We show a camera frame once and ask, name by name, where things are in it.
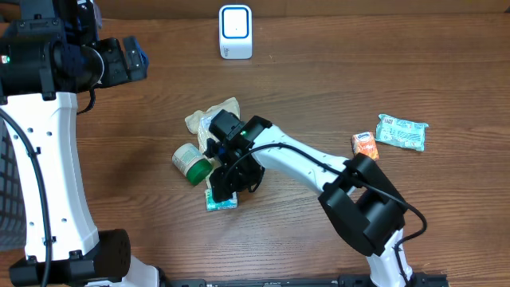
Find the small teal white packet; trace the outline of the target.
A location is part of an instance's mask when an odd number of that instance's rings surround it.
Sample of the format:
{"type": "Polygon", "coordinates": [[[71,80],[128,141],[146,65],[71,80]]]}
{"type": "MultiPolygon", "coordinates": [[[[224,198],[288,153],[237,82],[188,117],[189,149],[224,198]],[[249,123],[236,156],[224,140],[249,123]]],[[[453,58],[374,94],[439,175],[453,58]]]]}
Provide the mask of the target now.
{"type": "Polygon", "coordinates": [[[238,206],[238,200],[237,200],[236,194],[234,194],[231,199],[228,199],[224,202],[215,202],[213,200],[211,189],[206,189],[205,195],[206,195],[206,209],[208,211],[235,209],[238,206]]]}

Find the white bottle with green cap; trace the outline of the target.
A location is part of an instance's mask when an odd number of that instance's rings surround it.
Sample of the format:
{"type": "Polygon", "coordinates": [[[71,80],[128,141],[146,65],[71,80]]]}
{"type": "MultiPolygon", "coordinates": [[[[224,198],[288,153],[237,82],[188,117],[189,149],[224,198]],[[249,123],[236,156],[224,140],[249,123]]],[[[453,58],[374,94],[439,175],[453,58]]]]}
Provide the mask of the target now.
{"type": "Polygon", "coordinates": [[[172,155],[172,163],[194,186],[200,184],[213,170],[212,164],[192,143],[179,147],[172,155]]]}

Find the clear plastic pouch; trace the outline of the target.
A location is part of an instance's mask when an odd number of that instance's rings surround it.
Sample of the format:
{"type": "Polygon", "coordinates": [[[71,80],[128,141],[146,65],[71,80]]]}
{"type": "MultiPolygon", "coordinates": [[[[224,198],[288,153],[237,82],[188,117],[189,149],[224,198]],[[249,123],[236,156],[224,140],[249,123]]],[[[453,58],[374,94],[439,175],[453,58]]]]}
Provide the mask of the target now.
{"type": "Polygon", "coordinates": [[[206,141],[208,139],[212,139],[215,142],[218,141],[218,138],[209,131],[209,127],[212,119],[221,110],[232,112],[237,118],[240,117],[239,103],[235,97],[231,97],[220,104],[209,107],[206,111],[197,110],[185,118],[185,123],[189,132],[198,137],[198,150],[201,153],[206,151],[206,141]]]}

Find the orange Kleenex tissue pack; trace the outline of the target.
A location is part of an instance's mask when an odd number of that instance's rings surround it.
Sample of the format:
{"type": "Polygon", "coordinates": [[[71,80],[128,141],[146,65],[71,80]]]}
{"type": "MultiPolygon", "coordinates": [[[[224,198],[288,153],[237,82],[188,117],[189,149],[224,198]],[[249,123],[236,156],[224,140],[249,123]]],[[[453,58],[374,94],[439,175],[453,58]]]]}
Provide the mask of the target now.
{"type": "Polygon", "coordinates": [[[354,155],[364,154],[373,160],[379,159],[379,151],[373,132],[361,132],[353,135],[351,137],[351,146],[354,155]]]}

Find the teal tissue pack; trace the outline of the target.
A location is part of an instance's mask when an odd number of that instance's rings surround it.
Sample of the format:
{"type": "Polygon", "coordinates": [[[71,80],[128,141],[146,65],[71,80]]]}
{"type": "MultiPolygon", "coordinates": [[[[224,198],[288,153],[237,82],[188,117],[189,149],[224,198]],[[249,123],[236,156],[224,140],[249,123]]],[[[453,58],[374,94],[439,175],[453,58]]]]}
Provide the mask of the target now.
{"type": "Polygon", "coordinates": [[[399,119],[387,114],[379,114],[376,125],[375,140],[391,146],[425,150],[427,123],[399,119]]]}

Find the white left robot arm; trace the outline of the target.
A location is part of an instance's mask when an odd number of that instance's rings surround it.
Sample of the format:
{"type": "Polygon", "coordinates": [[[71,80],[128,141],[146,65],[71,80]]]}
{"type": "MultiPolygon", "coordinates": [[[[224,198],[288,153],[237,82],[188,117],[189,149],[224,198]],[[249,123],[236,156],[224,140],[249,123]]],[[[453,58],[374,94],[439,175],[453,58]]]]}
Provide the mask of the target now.
{"type": "Polygon", "coordinates": [[[100,39],[92,0],[24,0],[1,38],[1,117],[14,148],[27,223],[16,286],[161,286],[123,229],[98,230],[77,152],[80,93],[147,77],[134,37],[100,39]]]}

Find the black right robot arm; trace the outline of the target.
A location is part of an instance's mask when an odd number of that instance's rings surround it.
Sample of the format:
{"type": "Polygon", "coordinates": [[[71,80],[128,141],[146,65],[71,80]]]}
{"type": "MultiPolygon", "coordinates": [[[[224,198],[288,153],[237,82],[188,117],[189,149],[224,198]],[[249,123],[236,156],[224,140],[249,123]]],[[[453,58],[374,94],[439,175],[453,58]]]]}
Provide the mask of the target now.
{"type": "Polygon", "coordinates": [[[318,194],[337,234],[367,258],[373,286],[413,285],[401,247],[409,206],[372,158],[318,151],[259,116],[245,122],[221,110],[207,128],[205,155],[220,163],[210,176],[215,202],[255,191],[267,170],[283,173],[318,194]]]}

